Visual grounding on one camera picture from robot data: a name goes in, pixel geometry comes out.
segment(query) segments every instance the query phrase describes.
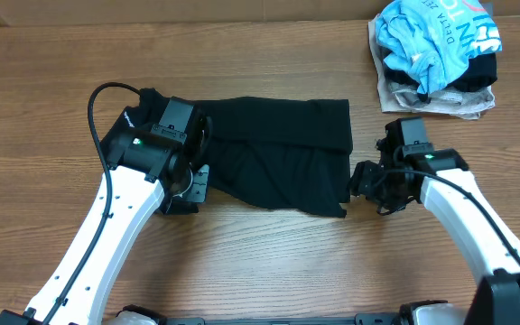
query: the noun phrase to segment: wooden table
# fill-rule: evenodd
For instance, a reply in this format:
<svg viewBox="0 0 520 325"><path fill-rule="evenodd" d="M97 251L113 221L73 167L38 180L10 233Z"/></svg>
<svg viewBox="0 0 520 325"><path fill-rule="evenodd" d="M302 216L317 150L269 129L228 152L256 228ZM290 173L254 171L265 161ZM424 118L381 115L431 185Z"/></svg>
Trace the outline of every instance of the wooden table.
<svg viewBox="0 0 520 325"><path fill-rule="evenodd" d="M479 121L426 116L456 148L520 237L520 18L497 18L497 107ZM0 28L0 311L21 311L62 259L101 168L86 120L99 84L117 80L188 99L348 98L352 165L399 115L380 113L367 22L129 24ZM107 90L100 134L137 98ZM110 295L168 316L348 316L447 299L475 284L447 233L411 205L381 218L362 199L346 219L250 207L212 190L201 213L152 218Z"/></svg>

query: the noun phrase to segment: black cloth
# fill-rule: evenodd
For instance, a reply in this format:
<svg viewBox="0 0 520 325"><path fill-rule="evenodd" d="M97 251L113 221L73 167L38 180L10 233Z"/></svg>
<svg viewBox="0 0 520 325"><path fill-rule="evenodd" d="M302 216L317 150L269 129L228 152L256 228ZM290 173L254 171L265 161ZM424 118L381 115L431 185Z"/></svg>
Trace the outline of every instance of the black cloth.
<svg viewBox="0 0 520 325"><path fill-rule="evenodd" d="M384 57L389 53L390 51L387 49L382 51ZM384 68L385 77L387 79L402 85L419 86L419 83L409 77L406 72L391 70L386 65L384 65ZM490 53L469 59L469 67L465 73L463 73L458 79L452 81L449 86L454 87L459 91L476 92L484 87L492 85L495 81L497 81L497 56L495 53Z"/></svg>
<svg viewBox="0 0 520 325"><path fill-rule="evenodd" d="M168 101L152 88L142 89L139 107L127 107L110 133L129 122L159 122ZM260 208L346 215L339 203L350 200L347 100L239 97L195 103L212 119L201 161L209 165L209 185Z"/></svg>

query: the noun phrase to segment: blue t-shirt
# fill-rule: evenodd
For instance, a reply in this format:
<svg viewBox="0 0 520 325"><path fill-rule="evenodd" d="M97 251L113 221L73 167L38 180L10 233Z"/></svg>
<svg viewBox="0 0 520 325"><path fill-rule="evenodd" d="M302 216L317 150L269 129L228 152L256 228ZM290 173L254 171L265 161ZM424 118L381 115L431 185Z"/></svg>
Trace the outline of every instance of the blue t-shirt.
<svg viewBox="0 0 520 325"><path fill-rule="evenodd" d="M420 94L447 87L469 59L501 51L497 26L478 0L395 0L376 19L386 66L416 80Z"/></svg>

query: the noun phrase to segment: gray cloth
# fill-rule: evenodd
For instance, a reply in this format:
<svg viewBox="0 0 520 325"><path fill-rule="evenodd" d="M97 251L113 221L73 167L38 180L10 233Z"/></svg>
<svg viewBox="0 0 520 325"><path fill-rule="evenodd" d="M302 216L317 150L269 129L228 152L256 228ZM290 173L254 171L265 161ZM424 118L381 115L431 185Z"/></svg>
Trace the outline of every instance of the gray cloth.
<svg viewBox="0 0 520 325"><path fill-rule="evenodd" d="M375 21L376 18L368 23L368 43L378 74L378 97L383 112L440 113L478 119L481 112L495 106L495 95L490 86L475 93L445 88L432 93L430 103L423 103L414 87L386 80L380 47L376 44Z"/></svg>

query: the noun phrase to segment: folded clothing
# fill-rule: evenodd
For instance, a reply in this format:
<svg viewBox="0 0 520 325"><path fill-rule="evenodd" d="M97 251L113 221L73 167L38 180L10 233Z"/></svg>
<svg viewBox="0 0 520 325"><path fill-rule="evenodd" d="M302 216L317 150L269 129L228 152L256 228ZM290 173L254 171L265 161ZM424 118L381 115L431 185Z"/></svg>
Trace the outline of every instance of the folded clothing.
<svg viewBox="0 0 520 325"><path fill-rule="evenodd" d="M157 123L168 101L153 88L142 89L139 107L127 107L110 133ZM195 103L213 125L201 159L209 166L210 186L260 208L346 216L339 203L350 200L347 100L240 97Z"/></svg>
<svg viewBox="0 0 520 325"><path fill-rule="evenodd" d="M387 79L403 84L415 86L418 88L419 83L414 81L404 71L392 70L386 65L385 76ZM495 53L479 55L476 58L469 59L469 67L458 79L452 81L447 87L454 87L458 91L477 92L486 88L497 81L497 55Z"/></svg>
<svg viewBox="0 0 520 325"><path fill-rule="evenodd" d="M419 83L417 92L446 88L469 59L501 51L498 29L478 0L395 0L376 20L384 62Z"/></svg>
<svg viewBox="0 0 520 325"><path fill-rule="evenodd" d="M376 43L376 19L368 23L368 45L378 74L378 97L383 112L441 113L465 119L478 119L480 113L495 106L491 87L479 92L460 92L449 87L431 94L431 100L423 103L417 97L416 86L399 84L385 77L382 53Z"/></svg>

